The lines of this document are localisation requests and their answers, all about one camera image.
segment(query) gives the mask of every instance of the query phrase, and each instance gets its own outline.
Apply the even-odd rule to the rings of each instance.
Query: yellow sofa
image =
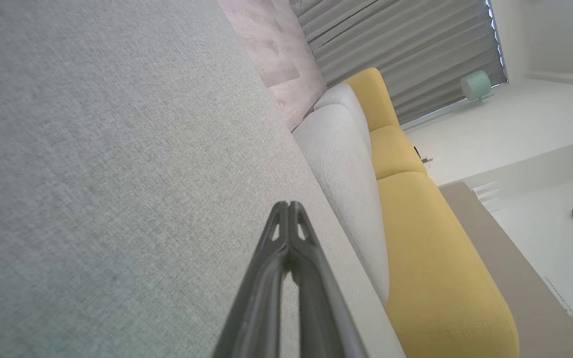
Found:
[[[388,251],[386,314],[408,358],[517,358],[512,314],[401,129],[375,68],[345,81],[371,133]]]

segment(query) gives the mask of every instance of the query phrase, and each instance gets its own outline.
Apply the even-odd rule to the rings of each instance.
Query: light gray sofa cushion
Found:
[[[351,118],[355,121],[355,126],[366,145],[369,156],[372,156],[371,134],[368,131],[366,115],[364,115],[364,110],[360,105],[360,101],[357,99],[351,86],[348,84],[338,84],[337,86],[329,89],[324,93],[320,100],[318,100],[314,109],[320,109],[324,106],[328,106],[329,104],[341,104],[348,109],[348,113],[351,114]]]
[[[369,355],[402,357],[215,1],[0,0],[0,357],[208,357],[285,199]],[[296,357],[293,283],[283,305]]]
[[[325,106],[311,113],[293,136],[385,304],[388,254],[380,195],[350,113],[339,104]]]

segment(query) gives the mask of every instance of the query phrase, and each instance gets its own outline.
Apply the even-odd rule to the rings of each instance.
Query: wooden floor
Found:
[[[218,0],[289,129],[327,90],[288,0]]]

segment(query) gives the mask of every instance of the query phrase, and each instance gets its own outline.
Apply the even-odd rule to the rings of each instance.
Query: gray sofa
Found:
[[[209,356],[285,199],[307,209],[369,355],[402,357],[215,1],[0,0],[0,357]]]

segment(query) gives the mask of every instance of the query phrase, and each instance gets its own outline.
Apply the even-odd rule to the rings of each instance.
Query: gray curtain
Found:
[[[322,75],[333,86],[380,70],[401,124],[464,99],[461,77],[507,81],[485,0],[293,0]]]

